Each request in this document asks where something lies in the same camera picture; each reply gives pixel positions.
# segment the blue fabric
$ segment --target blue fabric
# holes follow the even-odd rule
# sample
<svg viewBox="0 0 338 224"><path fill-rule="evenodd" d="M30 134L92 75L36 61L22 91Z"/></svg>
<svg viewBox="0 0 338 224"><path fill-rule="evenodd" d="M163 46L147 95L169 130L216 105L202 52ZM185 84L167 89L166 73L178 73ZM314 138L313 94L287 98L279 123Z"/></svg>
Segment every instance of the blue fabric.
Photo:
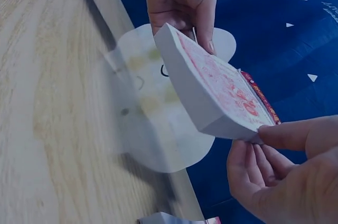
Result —
<svg viewBox="0 0 338 224"><path fill-rule="evenodd" d="M135 27L149 22L145 0L122 2ZM215 26L236 39L230 63L252 75L286 122L338 114L337 21L338 0L218 0ZM307 74L318 78L312 82ZM187 169L196 196L206 218L261 223L231 198L230 144L216 139L208 155ZM282 153L295 163L306 160L304 153Z"/></svg>

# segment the notepad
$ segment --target notepad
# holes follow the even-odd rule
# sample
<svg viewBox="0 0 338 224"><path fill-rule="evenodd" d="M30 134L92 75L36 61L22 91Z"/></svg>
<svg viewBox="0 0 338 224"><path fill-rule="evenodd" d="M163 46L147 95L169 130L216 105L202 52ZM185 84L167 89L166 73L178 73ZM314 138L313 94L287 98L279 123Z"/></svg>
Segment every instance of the notepad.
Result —
<svg viewBox="0 0 338 224"><path fill-rule="evenodd" d="M169 24L154 39L172 85L198 131L262 143L258 128L280 123L248 73L208 54Z"/></svg>

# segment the wood grain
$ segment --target wood grain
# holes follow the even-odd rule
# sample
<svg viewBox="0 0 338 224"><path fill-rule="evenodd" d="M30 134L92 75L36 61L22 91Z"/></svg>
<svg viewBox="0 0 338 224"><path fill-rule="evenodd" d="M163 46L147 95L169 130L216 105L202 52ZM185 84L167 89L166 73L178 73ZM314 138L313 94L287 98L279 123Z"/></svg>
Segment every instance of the wood grain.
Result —
<svg viewBox="0 0 338 224"><path fill-rule="evenodd" d="M88 5L0 0L0 223L201 219L185 170L159 174L118 149L123 103L105 54L119 33L102 33ZM127 31L117 8L126 22L110 24Z"/></svg>

